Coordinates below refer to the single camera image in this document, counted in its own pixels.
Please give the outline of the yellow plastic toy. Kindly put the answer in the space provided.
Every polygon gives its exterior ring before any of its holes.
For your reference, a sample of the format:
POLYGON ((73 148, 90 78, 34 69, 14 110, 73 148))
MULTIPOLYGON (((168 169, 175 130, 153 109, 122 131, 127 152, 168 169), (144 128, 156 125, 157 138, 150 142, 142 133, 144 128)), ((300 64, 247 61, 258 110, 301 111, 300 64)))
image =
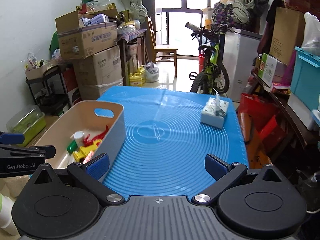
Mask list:
POLYGON ((102 143, 102 140, 97 139, 93 144, 89 146, 80 146, 78 151, 73 151, 72 155, 76 162, 83 162, 91 152, 95 152, 99 145, 102 143))

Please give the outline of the red lobster toy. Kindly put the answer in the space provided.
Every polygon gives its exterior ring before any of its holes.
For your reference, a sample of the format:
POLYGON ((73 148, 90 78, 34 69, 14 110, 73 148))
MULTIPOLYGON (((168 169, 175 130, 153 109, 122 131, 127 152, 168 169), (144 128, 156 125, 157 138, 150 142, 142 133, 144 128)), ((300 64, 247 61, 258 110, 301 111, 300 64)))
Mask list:
POLYGON ((90 146, 90 145, 93 145, 93 142, 95 142, 96 140, 103 140, 104 137, 105 137, 105 135, 108 133, 108 131, 109 131, 109 127, 106 126, 106 127, 105 127, 105 130, 104 130, 102 133, 97 134, 97 135, 95 135, 94 137, 91 137, 91 135, 88 134, 88 135, 87 135, 86 137, 84 137, 84 139, 83 139, 83 145, 84 145, 85 147, 88 147, 88 146, 90 146))

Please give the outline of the green small bottle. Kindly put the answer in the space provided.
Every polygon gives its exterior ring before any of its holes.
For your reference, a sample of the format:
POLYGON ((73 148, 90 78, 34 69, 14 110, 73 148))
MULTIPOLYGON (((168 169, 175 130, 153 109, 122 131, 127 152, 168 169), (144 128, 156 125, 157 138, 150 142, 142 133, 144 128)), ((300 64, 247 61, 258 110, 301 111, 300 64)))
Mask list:
POLYGON ((78 145, 75 140, 72 140, 70 144, 67 146, 66 150, 68 154, 72 154, 74 151, 78 149, 78 145))

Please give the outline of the white pill bottle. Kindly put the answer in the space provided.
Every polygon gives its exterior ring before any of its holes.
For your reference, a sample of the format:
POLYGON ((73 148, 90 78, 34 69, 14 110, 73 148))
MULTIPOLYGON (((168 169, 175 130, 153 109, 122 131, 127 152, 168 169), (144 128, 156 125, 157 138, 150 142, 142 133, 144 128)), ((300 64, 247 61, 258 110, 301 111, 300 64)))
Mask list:
POLYGON ((85 137, 85 134, 83 131, 76 131, 73 134, 73 139, 76 142, 78 147, 84 146, 84 137, 85 137))

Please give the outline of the beige plastic storage bin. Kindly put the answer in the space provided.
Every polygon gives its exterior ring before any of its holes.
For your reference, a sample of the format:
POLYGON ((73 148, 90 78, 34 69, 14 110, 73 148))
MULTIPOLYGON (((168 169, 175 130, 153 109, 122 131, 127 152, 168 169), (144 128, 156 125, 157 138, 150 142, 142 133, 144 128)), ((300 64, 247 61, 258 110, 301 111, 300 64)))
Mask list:
POLYGON ((94 167, 103 171, 98 180, 103 182, 108 171, 119 153, 126 137, 124 107, 118 103, 86 100, 81 101, 59 117, 39 138, 35 146, 53 145, 56 149, 55 157, 46 162, 60 176, 67 175, 67 166, 75 162, 72 155, 67 153, 67 146, 72 141, 72 135, 83 131, 85 135, 94 137, 105 131, 108 132, 102 143, 95 151, 95 156, 106 153, 109 162, 100 161, 94 167))

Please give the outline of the red patterned gift box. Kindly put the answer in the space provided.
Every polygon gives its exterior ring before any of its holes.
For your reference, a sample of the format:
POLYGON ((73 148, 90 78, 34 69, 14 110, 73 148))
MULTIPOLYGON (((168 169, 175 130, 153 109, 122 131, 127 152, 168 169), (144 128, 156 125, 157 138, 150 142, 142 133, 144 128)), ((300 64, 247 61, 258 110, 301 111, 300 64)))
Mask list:
POLYGON ((82 162, 83 164, 86 164, 87 162, 89 162, 94 156, 94 151, 89 152, 89 154, 86 156, 86 158, 84 159, 84 161, 82 162))

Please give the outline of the green lid white jar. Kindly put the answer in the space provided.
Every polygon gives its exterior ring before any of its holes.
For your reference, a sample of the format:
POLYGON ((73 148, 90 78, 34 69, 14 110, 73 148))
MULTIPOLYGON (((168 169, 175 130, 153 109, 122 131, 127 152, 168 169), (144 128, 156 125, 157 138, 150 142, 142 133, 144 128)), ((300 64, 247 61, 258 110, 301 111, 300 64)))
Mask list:
POLYGON ((0 196, 0 227, 12 236, 18 235, 17 228, 12 220, 12 207, 14 202, 7 196, 0 196))

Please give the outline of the black metal shelf rack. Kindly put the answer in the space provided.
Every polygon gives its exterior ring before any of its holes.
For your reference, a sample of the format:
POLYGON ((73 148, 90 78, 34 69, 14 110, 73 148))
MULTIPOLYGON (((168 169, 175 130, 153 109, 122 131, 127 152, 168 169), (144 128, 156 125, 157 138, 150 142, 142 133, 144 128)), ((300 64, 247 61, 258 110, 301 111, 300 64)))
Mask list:
POLYGON ((68 84, 72 84, 73 65, 53 66, 36 79, 26 79, 35 105, 46 115, 60 116, 71 106, 68 84))

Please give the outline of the blue silicone baking mat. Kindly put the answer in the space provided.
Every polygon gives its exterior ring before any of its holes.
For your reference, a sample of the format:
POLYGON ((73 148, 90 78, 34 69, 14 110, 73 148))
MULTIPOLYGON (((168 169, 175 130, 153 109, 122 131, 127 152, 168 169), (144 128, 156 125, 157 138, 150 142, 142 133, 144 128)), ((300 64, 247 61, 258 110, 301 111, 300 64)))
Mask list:
POLYGON ((193 197, 215 181, 204 168, 207 154, 248 164, 233 105, 218 129, 200 120, 208 95, 114 86, 100 100, 124 107, 126 138, 104 179, 123 197, 193 197))

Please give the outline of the yellow oil jug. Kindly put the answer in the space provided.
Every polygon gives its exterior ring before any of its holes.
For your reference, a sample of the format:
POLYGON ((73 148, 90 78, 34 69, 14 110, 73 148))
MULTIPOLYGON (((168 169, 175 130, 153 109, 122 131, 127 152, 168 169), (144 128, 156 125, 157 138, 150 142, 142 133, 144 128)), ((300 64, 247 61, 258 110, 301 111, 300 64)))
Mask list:
POLYGON ((129 74, 130 86, 132 87, 143 87, 145 84, 145 68, 144 66, 138 67, 135 73, 129 74))

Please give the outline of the green white box on shelf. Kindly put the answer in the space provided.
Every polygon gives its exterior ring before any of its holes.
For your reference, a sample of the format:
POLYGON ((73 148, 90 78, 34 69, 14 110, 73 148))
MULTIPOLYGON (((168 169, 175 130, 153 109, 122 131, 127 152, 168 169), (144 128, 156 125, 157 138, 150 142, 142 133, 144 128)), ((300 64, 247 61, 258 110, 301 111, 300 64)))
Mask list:
POLYGON ((263 53, 258 76, 268 87, 272 87, 274 82, 280 83, 285 74, 286 68, 286 64, 283 64, 271 55, 263 53))

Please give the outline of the upper open cardboard box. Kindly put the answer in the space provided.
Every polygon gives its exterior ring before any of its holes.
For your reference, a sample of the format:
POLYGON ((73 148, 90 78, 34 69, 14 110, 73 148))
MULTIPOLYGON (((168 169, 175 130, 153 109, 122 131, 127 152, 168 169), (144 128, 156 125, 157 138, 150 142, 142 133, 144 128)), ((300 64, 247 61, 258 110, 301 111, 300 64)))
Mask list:
POLYGON ((61 57, 64 60, 85 59, 98 52, 117 45, 116 9, 79 14, 70 12, 55 19, 61 57), (108 17, 108 22, 84 25, 83 20, 91 20, 100 14, 108 17))

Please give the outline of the white freezer cabinet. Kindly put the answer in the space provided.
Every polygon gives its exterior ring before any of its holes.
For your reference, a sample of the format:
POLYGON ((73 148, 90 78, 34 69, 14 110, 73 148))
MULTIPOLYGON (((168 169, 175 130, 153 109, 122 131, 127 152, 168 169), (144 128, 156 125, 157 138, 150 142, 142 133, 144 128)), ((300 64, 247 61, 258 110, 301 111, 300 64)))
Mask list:
POLYGON ((249 90, 247 81, 261 38, 257 33, 242 29, 233 29, 226 33, 222 62, 229 75, 226 95, 234 102, 239 102, 241 94, 249 90))

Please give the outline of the wooden chair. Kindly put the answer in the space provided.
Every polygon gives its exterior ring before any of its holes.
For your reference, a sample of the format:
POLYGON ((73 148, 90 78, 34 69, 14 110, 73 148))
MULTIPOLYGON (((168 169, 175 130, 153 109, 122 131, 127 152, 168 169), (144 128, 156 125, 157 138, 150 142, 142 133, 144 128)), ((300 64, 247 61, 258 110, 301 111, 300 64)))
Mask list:
POLYGON ((153 63, 157 62, 173 62, 175 77, 177 77, 177 48, 173 48, 170 45, 157 45, 156 35, 153 28, 151 17, 146 17, 148 24, 148 32, 151 38, 151 59, 153 63))

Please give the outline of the tall brown cardboard box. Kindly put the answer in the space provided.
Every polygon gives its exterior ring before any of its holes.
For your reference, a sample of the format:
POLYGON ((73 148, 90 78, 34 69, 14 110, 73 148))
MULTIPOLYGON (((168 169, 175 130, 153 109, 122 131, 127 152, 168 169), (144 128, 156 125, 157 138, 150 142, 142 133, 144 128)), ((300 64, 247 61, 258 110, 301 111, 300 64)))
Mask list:
POLYGON ((302 45, 304 29, 303 13, 277 7, 270 55, 288 65, 294 48, 302 45))

